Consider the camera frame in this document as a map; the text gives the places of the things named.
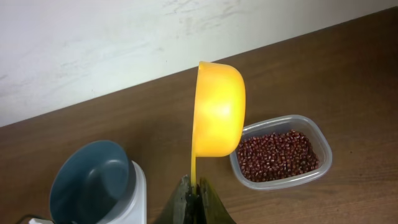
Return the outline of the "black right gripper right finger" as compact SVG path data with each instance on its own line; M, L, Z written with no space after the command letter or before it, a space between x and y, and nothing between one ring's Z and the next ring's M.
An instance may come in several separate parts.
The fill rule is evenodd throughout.
M236 224L227 209L224 207L216 190L211 186L210 182L206 178L200 178L198 189L198 224Z

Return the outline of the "yellow plastic measuring scoop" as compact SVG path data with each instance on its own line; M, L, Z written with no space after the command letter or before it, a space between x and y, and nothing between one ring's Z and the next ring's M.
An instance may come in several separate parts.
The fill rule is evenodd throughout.
M190 181L197 185L196 158L224 157L238 146L246 111L242 75L232 66L200 62L193 112Z

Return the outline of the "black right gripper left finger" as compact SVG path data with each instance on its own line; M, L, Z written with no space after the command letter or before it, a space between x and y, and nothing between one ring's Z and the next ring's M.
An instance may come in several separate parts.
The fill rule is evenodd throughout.
M194 224L195 194L190 177L183 176L155 224Z

